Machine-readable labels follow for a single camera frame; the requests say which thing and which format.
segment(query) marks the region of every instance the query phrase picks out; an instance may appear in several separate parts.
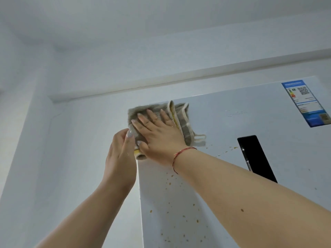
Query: person's right hand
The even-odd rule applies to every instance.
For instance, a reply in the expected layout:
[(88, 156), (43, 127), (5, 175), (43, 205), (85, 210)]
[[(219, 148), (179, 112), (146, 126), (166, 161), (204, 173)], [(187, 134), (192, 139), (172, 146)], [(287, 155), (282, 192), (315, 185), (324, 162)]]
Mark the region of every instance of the person's right hand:
[(143, 124), (132, 120), (134, 127), (148, 142), (138, 141), (140, 151), (160, 164), (171, 166), (174, 155), (187, 148), (184, 137), (164, 110), (161, 110), (164, 122), (159, 120), (151, 110), (147, 110), (147, 113), (151, 121), (140, 113), (138, 118)]

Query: person's left hand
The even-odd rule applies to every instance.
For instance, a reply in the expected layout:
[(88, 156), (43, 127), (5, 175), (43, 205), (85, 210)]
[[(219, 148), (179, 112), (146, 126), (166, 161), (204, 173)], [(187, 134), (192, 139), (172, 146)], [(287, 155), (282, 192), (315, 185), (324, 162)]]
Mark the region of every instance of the person's left hand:
[(130, 192), (137, 175), (134, 147), (135, 139), (129, 129), (114, 135), (106, 158), (102, 184), (115, 184), (119, 189)]

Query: fingernail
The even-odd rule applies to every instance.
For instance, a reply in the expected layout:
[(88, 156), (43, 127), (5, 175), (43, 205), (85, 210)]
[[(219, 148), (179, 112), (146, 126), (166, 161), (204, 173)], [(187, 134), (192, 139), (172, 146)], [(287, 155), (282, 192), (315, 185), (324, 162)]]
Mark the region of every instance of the fingernail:
[(129, 138), (129, 137), (133, 137), (133, 133), (129, 130), (127, 133), (126, 133), (126, 137)]

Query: folded cloth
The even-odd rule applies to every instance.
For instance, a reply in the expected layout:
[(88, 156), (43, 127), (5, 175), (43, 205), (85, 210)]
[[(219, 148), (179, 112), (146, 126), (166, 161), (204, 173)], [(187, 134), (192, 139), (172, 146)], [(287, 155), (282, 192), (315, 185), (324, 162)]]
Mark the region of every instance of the folded cloth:
[[(147, 109), (150, 109), (155, 115), (162, 120), (160, 115), (160, 110), (163, 109), (171, 120), (175, 123), (176, 127), (180, 130), (183, 134), (184, 141), (187, 146), (192, 146), (196, 142), (201, 142), (205, 139), (205, 135), (197, 135), (193, 132), (191, 124), (188, 119), (188, 103), (186, 104), (174, 104), (173, 101), (169, 101), (168, 103), (164, 104), (151, 104), (145, 106), (138, 106), (128, 110), (128, 127), (130, 131), (135, 136), (135, 140), (137, 141), (146, 141), (146, 138), (142, 134), (140, 134), (135, 127), (133, 126), (131, 120), (139, 120), (137, 114), (141, 113), (145, 117), (148, 117), (146, 112)], [(136, 144), (134, 155), (137, 160), (144, 160), (146, 156), (140, 152), (139, 146)]]

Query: white ceiling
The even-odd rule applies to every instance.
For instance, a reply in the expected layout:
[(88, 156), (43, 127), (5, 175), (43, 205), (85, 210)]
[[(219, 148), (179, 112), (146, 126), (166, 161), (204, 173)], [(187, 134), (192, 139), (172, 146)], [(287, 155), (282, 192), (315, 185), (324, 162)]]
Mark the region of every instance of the white ceiling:
[(331, 0), (0, 0), (17, 35), (66, 49), (330, 8)]

